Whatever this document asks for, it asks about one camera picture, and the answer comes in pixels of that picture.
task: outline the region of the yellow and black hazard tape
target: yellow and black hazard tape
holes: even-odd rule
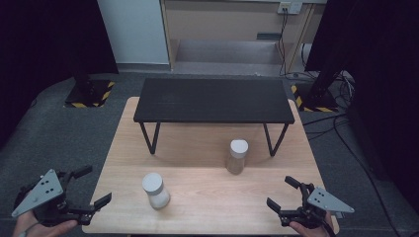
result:
[[[304,105],[301,95],[296,85],[292,85],[293,96],[295,97],[296,106],[302,112],[338,112],[337,108],[327,107],[307,107]]]
[[[65,107],[67,108],[89,108],[89,107],[103,107],[105,105],[106,100],[108,99],[109,95],[111,94],[111,90],[114,87],[115,82],[110,81],[107,87],[106,92],[102,96],[100,102],[97,103],[84,103],[84,102],[75,102],[75,103],[65,103]]]

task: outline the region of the gray carpet floor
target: gray carpet floor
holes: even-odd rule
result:
[[[121,73],[120,75],[95,75],[94,79],[110,79],[116,82],[111,95],[102,108],[65,108],[63,102],[74,85],[72,79],[45,89],[21,120],[15,133],[0,151],[0,235],[10,236],[15,220],[10,216],[13,202],[20,186],[37,179],[48,169],[71,171],[82,165],[93,165],[94,171],[72,181],[67,196],[73,202],[90,202],[111,142],[116,132],[126,100],[140,96],[146,77],[183,78],[243,78],[243,76],[179,75],[172,73]],[[294,79],[282,79],[286,85]],[[339,94],[339,82],[331,87]],[[293,94],[287,89],[289,97]],[[304,123],[336,116],[338,113],[300,113]],[[392,237],[411,236],[419,230],[419,217],[392,182],[374,178],[374,186],[361,168],[367,165],[363,153],[345,117],[337,119],[337,130],[356,157],[351,154],[335,130],[316,137],[317,131],[333,127],[333,119],[325,119],[305,126],[326,189],[349,204],[355,213],[339,219],[342,237]],[[383,209],[377,192],[382,198]],[[90,236],[76,227],[65,236]]]

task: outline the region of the wall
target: wall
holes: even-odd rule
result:
[[[160,1],[98,3],[117,63],[169,64]]]

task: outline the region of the bottle cap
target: bottle cap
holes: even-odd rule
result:
[[[163,191],[163,179],[157,173],[149,173],[142,179],[142,188],[148,195],[156,196]]]
[[[244,158],[249,145],[243,139],[234,139],[230,143],[230,153],[234,158]]]

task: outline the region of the bottle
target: bottle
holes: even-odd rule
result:
[[[170,194],[164,187],[163,179],[157,173],[149,173],[142,179],[142,188],[148,195],[151,207],[161,209],[169,203]]]
[[[227,159],[226,168],[233,174],[238,175],[244,169],[244,161],[249,145],[243,139],[234,139],[230,143],[230,156]]]

